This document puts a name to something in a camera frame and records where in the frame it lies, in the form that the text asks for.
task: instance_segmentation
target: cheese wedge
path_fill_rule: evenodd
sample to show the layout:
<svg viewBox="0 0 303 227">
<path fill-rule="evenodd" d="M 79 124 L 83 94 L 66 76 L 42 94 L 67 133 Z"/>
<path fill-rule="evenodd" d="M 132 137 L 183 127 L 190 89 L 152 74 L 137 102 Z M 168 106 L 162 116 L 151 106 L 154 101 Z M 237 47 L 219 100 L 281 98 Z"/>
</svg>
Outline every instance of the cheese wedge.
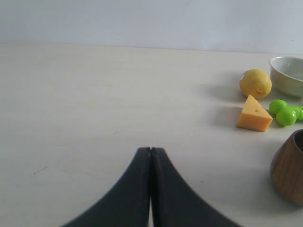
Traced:
<svg viewBox="0 0 303 227">
<path fill-rule="evenodd" d="M 245 106 L 237 122 L 237 127 L 255 131 L 266 131 L 273 118 L 262 108 L 261 104 L 251 95 L 247 97 Z"/>
</svg>

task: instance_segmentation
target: table surface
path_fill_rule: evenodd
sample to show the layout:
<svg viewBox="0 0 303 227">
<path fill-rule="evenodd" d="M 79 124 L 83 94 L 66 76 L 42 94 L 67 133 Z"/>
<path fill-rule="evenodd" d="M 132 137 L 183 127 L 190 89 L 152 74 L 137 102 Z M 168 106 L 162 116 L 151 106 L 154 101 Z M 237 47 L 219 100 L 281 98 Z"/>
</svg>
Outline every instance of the table surface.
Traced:
<svg viewBox="0 0 303 227">
<path fill-rule="evenodd" d="M 73 44 L 0 44 L 0 222 L 55 227 L 100 199 L 138 147 L 166 149 L 187 183 L 245 227 L 301 227 L 269 181 L 301 123 L 235 127 L 241 74 L 272 54 Z M 276 98 L 302 104 L 275 89 Z"/>
</svg>

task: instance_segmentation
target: toy fruit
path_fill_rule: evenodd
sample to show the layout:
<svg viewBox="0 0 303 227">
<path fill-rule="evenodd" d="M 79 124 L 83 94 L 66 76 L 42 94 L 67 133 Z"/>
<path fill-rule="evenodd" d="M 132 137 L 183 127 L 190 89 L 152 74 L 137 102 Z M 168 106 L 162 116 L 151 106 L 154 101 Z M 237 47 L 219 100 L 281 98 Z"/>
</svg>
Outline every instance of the toy fruit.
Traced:
<svg viewBox="0 0 303 227">
<path fill-rule="evenodd" d="M 276 116 L 276 121 L 282 126 L 290 126 L 297 120 L 303 120 L 303 106 L 291 106 L 281 99 L 272 101 L 269 111 Z"/>
<path fill-rule="evenodd" d="M 255 99 L 266 97 L 271 91 L 271 80 L 267 72 L 260 69 L 252 69 L 243 73 L 240 79 L 241 92 Z"/>
<path fill-rule="evenodd" d="M 237 122 L 237 127 L 255 131 L 266 131 L 273 118 L 262 108 L 261 104 L 251 95 L 248 96 L 245 106 Z"/>
</svg>

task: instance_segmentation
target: yellow lemon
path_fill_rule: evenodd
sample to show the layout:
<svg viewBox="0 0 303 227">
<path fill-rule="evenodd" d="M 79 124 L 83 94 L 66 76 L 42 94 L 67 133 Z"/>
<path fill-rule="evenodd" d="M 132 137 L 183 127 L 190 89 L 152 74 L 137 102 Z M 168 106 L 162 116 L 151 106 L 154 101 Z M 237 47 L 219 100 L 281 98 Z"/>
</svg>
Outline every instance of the yellow lemon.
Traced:
<svg viewBox="0 0 303 227">
<path fill-rule="evenodd" d="M 241 92 L 248 97 L 261 99 L 271 91 L 271 80 L 267 72 L 260 69 L 252 69 L 243 73 L 240 79 Z"/>
</svg>

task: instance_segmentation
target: white table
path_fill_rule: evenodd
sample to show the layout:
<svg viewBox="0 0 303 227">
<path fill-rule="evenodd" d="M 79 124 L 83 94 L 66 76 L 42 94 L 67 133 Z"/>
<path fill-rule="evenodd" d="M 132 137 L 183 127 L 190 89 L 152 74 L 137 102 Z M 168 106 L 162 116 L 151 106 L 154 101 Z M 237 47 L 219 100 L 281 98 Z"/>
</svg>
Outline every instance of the white table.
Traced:
<svg viewBox="0 0 303 227">
<path fill-rule="evenodd" d="M 166 149 L 187 183 L 245 227 L 301 227 L 269 182 L 302 123 L 235 127 L 240 75 L 274 55 L 0 44 L 0 225 L 56 227 L 100 199 L 141 146 Z M 282 98 L 273 90 L 260 102 Z"/>
</svg>

